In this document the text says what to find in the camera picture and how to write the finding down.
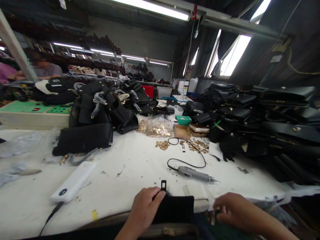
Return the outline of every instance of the window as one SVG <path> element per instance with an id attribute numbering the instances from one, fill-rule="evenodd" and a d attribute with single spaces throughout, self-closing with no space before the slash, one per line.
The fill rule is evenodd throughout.
<path id="1" fill-rule="evenodd" d="M 264 0 L 261 3 L 261 5 L 259 6 L 259 8 L 257 9 L 257 11 L 253 14 L 251 21 L 253 20 L 253 21 L 255 21 L 254 23 L 259 24 L 261 16 L 266 11 L 270 2 L 271 2 L 271 0 Z M 237 63 L 239 62 L 242 54 L 244 53 L 244 50 L 246 50 L 250 40 L 251 40 L 251 37 L 248 37 L 245 35 L 238 36 L 233 48 L 231 49 L 229 54 L 226 56 L 226 58 L 222 61 L 221 72 L 220 72 L 221 76 L 231 76 L 231 74 L 232 74 L 233 70 L 235 69 Z M 211 77 L 210 74 L 211 74 L 214 66 L 217 64 L 217 62 L 218 62 L 218 54 L 216 53 L 216 55 L 212 61 L 212 66 L 210 68 L 210 71 L 207 73 L 208 77 Z"/>
<path id="2" fill-rule="evenodd" d="M 197 59 L 197 55 L 198 55 L 198 50 L 199 48 L 197 49 L 196 53 L 194 54 L 193 56 L 193 59 L 192 59 L 192 62 L 190 63 L 190 65 L 194 65 L 196 63 L 196 59 Z M 186 74 L 186 68 L 187 68 L 187 61 L 186 61 L 186 64 L 184 66 L 184 70 L 183 70 L 183 74 L 182 76 L 184 76 Z"/>

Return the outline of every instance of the gray shirt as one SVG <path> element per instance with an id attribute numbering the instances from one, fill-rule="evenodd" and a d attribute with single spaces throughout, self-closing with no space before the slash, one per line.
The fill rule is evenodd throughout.
<path id="1" fill-rule="evenodd" d="M 53 75 L 59 75 L 59 76 L 63 77 L 61 67 L 59 67 L 58 65 L 55 65 L 53 63 L 50 63 L 50 65 L 47 69 L 34 68 L 34 71 L 36 72 L 36 75 L 38 77 L 47 77 L 47 76 L 53 76 Z"/>

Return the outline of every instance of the green mat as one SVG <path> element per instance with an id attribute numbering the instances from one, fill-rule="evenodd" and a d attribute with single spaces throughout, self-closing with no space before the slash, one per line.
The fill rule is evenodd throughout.
<path id="1" fill-rule="evenodd" d="M 29 112 L 29 113 L 44 113 L 53 105 L 45 106 L 42 102 L 20 102 L 14 101 L 0 108 L 0 112 Z"/>
<path id="2" fill-rule="evenodd" d="M 69 114 L 71 112 L 73 103 L 70 104 L 64 104 L 64 105 L 56 105 L 53 108 L 51 108 L 47 113 L 67 113 Z"/>

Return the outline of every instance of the red bin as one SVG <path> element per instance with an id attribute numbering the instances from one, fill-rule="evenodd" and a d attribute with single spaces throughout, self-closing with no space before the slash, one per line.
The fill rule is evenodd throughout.
<path id="1" fill-rule="evenodd" d="M 150 98 L 153 98 L 153 90 L 154 90 L 154 87 L 153 87 L 153 86 L 145 86 L 145 85 L 142 85 L 142 87 L 144 88 L 145 93 L 146 93 Z"/>

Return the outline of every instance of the fluorescent light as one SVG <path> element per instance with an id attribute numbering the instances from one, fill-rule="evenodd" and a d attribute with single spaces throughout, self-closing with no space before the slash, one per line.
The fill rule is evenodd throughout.
<path id="1" fill-rule="evenodd" d="M 134 59 L 139 59 L 139 60 L 144 60 L 143 58 L 137 58 L 137 57 L 133 57 L 133 56 L 128 56 L 128 55 L 122 55 L 123 57 L 126 57 L 126 58 L 134 58 Z"/>
<path id="2" fill-rule="evenodd" d="M 150 2 L 146 2 L 143 0 L 113 0 L 113 1 L 128 4 L 128 5 L 142 8 L 142 9 L 146 9 L 151 12 L 160 13 L 160 14 L 163 14 L 163 15 L 166 15 L 169 17 L 178 18 L 181 20 L 185 20 L 185 21 L 189 20 L 189 15 L 187 15 L 187 14 L 180 13 L 180 12 L 171 10 L 169 8 L 165 8 L 165 7 L 162 7 L 162 6 L 150 3 Z"/>
<path id="3" fill-rule="evenodd" d="M 97 49 L 92 49 L 90 48 L 91 51 L 94 51 L 94 52 L 102 52 L 102 53 L 106 53 L 106 54 L 113 54 L 111 52 L 105 52 L 105 51 L 101 51 L 101 50 L 97 50 Z"/>
<path id="4" fill-rule="evenodd" d="M 141 60 L 141 59 L 135 59 L 135 58 L 127 58 L 127 59 L 131 59 L 131 60 L 136 60 L 136 61 L 145 62 L 145 60 Z"/>
<path id="5" fill-rule="evenodd" d="M 103 54 L 103 53 L 100 53 L 101 55 L 105 55 L 105 56 L 110 56 L 110 57 L 114 57 L 114 55 L 110 55 L 110 54 Z"/>
<path id="6" fill-rule="evenodd" d="M 164 64 L 164 63 L 156 63 L 156 62 L 150 62 L 150 63 L 155 63 L 155 64 L 160 64 L 160 65 L 165 65 L 165 66 L 167 66 L 167 64 Z"/>
<path id="7" fill-rule="evenodd" d="M 88 52 L 88 53 L 94 53 L 94 52 L 89 52 L 89 51 L 85 51 L 85 50 L 80 50 L 80 49 L 73 49 L 73 48 L 71 48 L 71 50 L 75 50 L 75 51 L 81 51 L 81 52 Z"/>
<path id="8" fill-rule="evenodd" d="M 74 47 L 74 48 L 81 48 L 81 49 L 82 49 L 82 47 L 72 46 L 72 45 L 67 45 L 67 44 L 62 44 L 62 43 L 53 43 L 53 44 L 55 44 L 55 45 L 59 45 L 59 46 Z"/>

